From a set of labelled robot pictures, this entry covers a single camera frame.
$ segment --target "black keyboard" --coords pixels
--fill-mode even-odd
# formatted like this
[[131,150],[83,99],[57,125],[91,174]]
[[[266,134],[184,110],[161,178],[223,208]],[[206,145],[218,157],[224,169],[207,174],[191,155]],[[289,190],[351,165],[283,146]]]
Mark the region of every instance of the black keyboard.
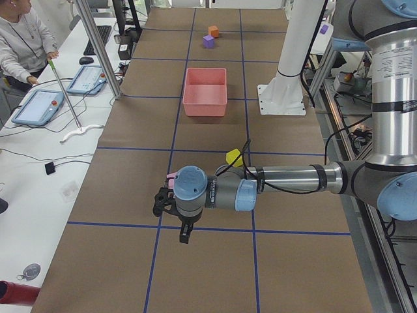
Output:
[[[113,27],[109,25],[100,25],[97,26],[97,28],[104,45],[106,45],[107,41],[109,41],[111,30],[113,29]],[[87,44],[87,47],[85,47],[84,55],[95,55],[94,48],[90,40]]]

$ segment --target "computer mouse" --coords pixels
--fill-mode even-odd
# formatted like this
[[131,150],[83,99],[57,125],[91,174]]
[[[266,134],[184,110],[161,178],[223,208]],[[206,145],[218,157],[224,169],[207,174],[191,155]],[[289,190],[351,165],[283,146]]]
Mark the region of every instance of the computer mouse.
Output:
[[81,59],[79,59],[79,64],[80,65],[84,65],[84,64],[90,64],[93,63],[94,59],[92,57],[81,57]]

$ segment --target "gray hoodie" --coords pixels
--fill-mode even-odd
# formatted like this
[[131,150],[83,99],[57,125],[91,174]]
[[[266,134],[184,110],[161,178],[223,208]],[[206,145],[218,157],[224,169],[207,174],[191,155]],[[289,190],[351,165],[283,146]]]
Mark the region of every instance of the gray hoodie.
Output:
[[46,54],[56,50],[54,37],[33,8],[18,23],[0,18],[0,67],[5,75],[27,83],[31,72],[45,67]]

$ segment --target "red cylinder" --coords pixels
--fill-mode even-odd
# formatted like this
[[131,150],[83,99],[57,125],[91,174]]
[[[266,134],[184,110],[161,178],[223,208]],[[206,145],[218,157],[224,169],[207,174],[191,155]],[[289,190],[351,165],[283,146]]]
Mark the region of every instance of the red cylinder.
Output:
[[0,281],[0,303],[31,306],[38,297],[40,288],[14,282]]

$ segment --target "pink bin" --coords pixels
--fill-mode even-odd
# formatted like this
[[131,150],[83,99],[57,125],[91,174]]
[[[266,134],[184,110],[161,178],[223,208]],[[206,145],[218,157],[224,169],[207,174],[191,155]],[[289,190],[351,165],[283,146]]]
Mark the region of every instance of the pink bin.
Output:
[[187,116],[224,116],[227,104],[225,68],[187,68],[182,98]]

